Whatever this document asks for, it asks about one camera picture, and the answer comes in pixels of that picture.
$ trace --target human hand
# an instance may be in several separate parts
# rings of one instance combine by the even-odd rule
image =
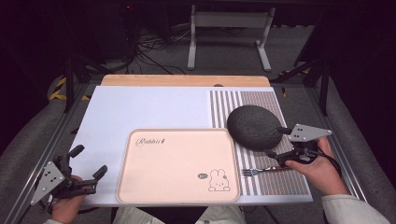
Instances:
[[[318,139],[318,147],[328,156],[334,158],[330,143],[326,137]],[[349,194],[340,175],[332,163],[321,156],[309,163],[302,164],[297,161],[286,161],[286,165],[305,177],[325,195]]]
[[[81,177],[72,175],[72,178],[81,181]],[[75,219],[79,206],[87,195],[80,195],[71,199],[61,199],[52,206],[51,219],[63,224],[72,223]]]

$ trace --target person's arm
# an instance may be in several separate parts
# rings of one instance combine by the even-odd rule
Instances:
[[[82,180],[79,176],[73,175],[76,180]],[[45,224],[69,224],[75,219],[79,207],[86,195],[80,195],[71,199],[61,199],[52,205],[51,219]]]
[[[328,156],[334,158],[330,143],[326,137],[318,139],[318,147]],[[328,159],[317,156],[310,164],[301,164],[297,161],[286,161],[286,165],[305,175],[324,195],[349,194],[340,175]]]
[[[318,139],[318,147],[334,158],[326,137]],[[389,223],[370,204],[349,195],[340,175],[328,159],[318,156],[310,164],[286,161],[286,165],[305,175],[325,195],[322,204],[330,223]]]

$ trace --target silver fork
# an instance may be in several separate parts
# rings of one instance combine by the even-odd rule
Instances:
[[[242,175],[254,176],[262,172],[281,171],[281,170],[289,170],[289,169],[291,169],[289,166],[286,167],[270,166],[264,169],[242,169]]]

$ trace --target black cable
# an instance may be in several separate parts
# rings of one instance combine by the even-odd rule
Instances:
[[[264,207],[265,211],[267,211],[267,213],[270,215],[271,219],[275,222],[275,224],[280,224],[280,222],[276,219],[276,217],[271,212],[271,210],[265,205],[263,207]]]
[[[342,171],[341,171],[341,166],[338,163],[338,161],[336,161],[335,159],[333,159],[332,157],[326,155],[326,153],[323,152],[323,150],[318,147],[318,152],[316,151],[312,151],[312,150],[307,150],[306,152],[317,155],[317,156],[321,156],[326,158],[327,160],[329,160],[329,162],[332,164],[332,166],[335,168],[335,170],[337,171],[337,173],[340,175],[340,177],[342,177]]]
[[[171,36],[171,41],[170,41],[169,43],[166,43],[166,42],[164,42],[164,41],[161,40],[161,39],[147,39],[147,40],[145,40],[145,41],[140,41],[140,40],[139,40],[138,45],[139,45],[140,47],[142,47],[142,48],[145,48],[145,50],[143,50],[144,52],[149,52],[149,51],[151,51],[152,49],[155,49],[155,50],[162,50],[162,49],[165,49],[165,48],[169,47],[170,45],[172,45],[172,44],[174,44],[174,43],[176,43],[176,42],[182,40],[182,39],[184,38],[184,36],[185,36],[186,34],[189,33],[189,31],[190,31],[190,29],[189,29],[187,32],[185,32],[185,31],[179,31],[176,35]],[[176,36],[178,36],[178,35],[179,35],[180,33],[182,33],[182,32],[184,32],[184,34],[183,34],[182,36],[176,37]],[[156,45],[157,43],[159,43],[159,42],[162,42],[162,44],[161,44],[159,47],[155,47],[155,45]]]
[[[157,64],[153,64],[153,63],[147,63],[145,61],[143,61],[143,59],[140,59],[139,57],[136,57],[140,62],[148,64],[148,65],[153,65],[153,66],[157,66]],[[172,65],[163,65],[163,67],[172,67],[172,68],[176,68],[178,69],[181,73],[183,73],[184,75],[186,75],[186,73],[183,71],[183,69],[176,67],[176,66],[172,66]]]
[[[136,62],[136,64],[137,64],[137,66],[139,66],[139,69],[140,69],[140,75],[142,75],[143,74],[143,72],[142,72],[142,66],[140,66],[140,64],[137,62],[137,60],[136,59],[139,59],[139,56],[136,56],[136,58],[134,59],[134,61]]]
[[[38,203],[38,205],[40,205],[40,207],[41,207],[41,213],[45,212],[47,206],[46,206],[41,200],[38,201],[37,203]]]
[[[128,64],[126,65],[125,74],[128,74],[128,73],[129,73],[129,71],[128,71],[128,70],[129,70],[129,64],[130,64],[130,63],[128,63]]]
[[[165,67],[163,67],[162,65],[160,65],[159,63],[155,62],[154,60],[152,60],[149,56],[147,56],[145,53],[140,52],[141,55],[145,56],[146,58],[148,58],[150,61],[154,62],[155,64],[157,64],[158,66],[160,66],[163,70],[165,70],[169,75],[173,75],[173,73],[171,73],[170,71],[168,71]]]
[[[151,34],[155,34],[155,32],[153,32],[149,27],[145,26],[145,28],[147,30],[151,31]],[[146,50],[143,50],[145,52],[149,52],[150,50],[155,49],[154,46],[157,44],[157,42],[162,41],[161,39],[159,39],[158,36],[151,35],[151,34],[141,34],[140,37],[137,40],[137,45],[140,46],[140,47],[145,48]]]

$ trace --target gray sponge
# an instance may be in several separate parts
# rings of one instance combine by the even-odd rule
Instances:
[[[282,140],[279,119],[269,110],[257,105],[236,108],[227,119],[230,136],[239,145],[254,151],[276,147]]]

